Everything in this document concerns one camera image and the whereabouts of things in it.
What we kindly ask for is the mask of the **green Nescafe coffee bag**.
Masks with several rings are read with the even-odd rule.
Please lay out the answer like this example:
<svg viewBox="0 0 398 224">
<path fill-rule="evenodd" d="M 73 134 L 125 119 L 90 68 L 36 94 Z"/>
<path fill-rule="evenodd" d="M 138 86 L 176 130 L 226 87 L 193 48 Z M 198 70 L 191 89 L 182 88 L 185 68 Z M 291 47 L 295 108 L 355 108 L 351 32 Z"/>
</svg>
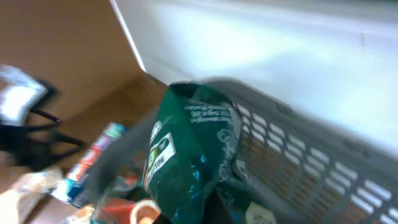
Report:
<svg viewBox="0 0 398 224">
<path fill-rule="evenodd" d="M 275 223 L 233 171 L 242 123 L 206 85 L 170 85 L 154 119 L 98 159 L 92 223 Z"/>
</svg>

